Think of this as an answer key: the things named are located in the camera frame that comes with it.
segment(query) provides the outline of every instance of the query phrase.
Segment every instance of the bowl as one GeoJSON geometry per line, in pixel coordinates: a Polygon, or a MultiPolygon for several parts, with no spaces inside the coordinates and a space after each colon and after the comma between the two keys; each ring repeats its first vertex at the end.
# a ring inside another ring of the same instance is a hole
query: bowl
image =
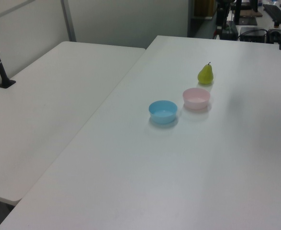
{"type": "Polygon", "coordinates": [[[204,89],[191,88],[183,93],[185,106],[190,109],[204,109],[208,105],[211,94],[204,89]]]}
{"type": "Polygon", "coordinates": [[[175,119],[178,107],[171,101],[156,101],[149,106],[152,121],[168,124],[175,119]]]}

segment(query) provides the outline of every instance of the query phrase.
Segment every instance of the green pear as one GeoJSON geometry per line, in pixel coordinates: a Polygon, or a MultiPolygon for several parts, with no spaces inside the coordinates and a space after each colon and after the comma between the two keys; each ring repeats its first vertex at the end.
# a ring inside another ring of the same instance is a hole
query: green pear
{"type": "Polygon", "coordinates": [[[203,67],[203,69],[198,74],[198,80],[199,83],[207,85],[212,83],[213,79],[214,79],[213,69],[210,63],[208,63],[203,67]]]}

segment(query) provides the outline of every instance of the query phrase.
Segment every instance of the white tabletop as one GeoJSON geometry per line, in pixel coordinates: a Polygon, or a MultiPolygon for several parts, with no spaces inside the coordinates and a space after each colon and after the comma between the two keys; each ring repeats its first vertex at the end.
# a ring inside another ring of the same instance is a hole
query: white tabletop
{"type": "Polygon", "coordinates": [[[158,36],[6,229],[281,229],[278,46],[158,36]],[[209,61],[210,105],[189,111],[182,93],[209,61]],[[177,122],[149,121],[156,100],[177,104],[177,122]]]}
{"type": "MultiPolygon", "coordinates": [[[[278,1],[271,1],[271,0],[263,0],[263,4],[269,4],[269,5],[276,5],[276,6],[280,6],[281,4],[281,0],[278,1]]],[[[272,18],[269,16],[269,14],[264,11],[264,7],[263,6],[258,6],[258,11],[262,13],[262,17],[257,17],[256,21],[258,25],[247,25],[247,26],[241,26],[241,25],[237,25],[237,30],[238,33],[240,34],[240,29],[241,27],[261,27],[265,30],[269,30],[269,29],[275,29],[274,28],[274,22],[272,21],[272,18]]],[[[227,20],[234,20],[234,15],[232,17],[231,12],[229,13],[227,20]]]]}
{"type": "Polygon", "coordinates": [[[23,198],[143,52],[63,42],[0,89],[0,201],[23,198]]]}

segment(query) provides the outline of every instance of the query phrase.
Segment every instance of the table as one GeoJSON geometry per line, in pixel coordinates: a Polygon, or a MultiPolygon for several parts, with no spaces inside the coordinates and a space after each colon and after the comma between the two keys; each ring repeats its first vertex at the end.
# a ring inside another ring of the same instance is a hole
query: table
{"type": "Polygon", "coordinates": [[[63,42],[0,89],[0,201],[23,198],[143,52],[63,42]]]}
{"type": "MultiPolygon", "coordinates": [[[[276,5],[280,8],[280,4],[281,4],[281,0],[272,2],[270,0],[263,0],[263,4],[271,4],[271,5],[276,5]]],[[[262,13],[262,17],[257,17],[256,21],[258,25],[246,25],[246,26],[241,26],[241,25],[237,25],[237,30],[238,30],[238,34],[240,34],[240,29],[242,27],[261,27],[263,29],[269,30],[269,29],[274,29],[274,22],[272,21],[272,18],[269,16],[269,14],[264,11],[264,7],[263,6],[258,6],[258,11],[262,13]]],[[[227,20],[230,21],[231,19],[234,20],[234,15],[232,17],[232,12],[230,11],[227,20]]]]}
{"type": "Polygon", "coordinates": [[[281,229],[278,46],[158,36],[6,229],[281,229]],[[185,109],[209,61],[210,105],[185,109]],[[176,122],[150,122],[156,100],[177,104],[176,122]]]}

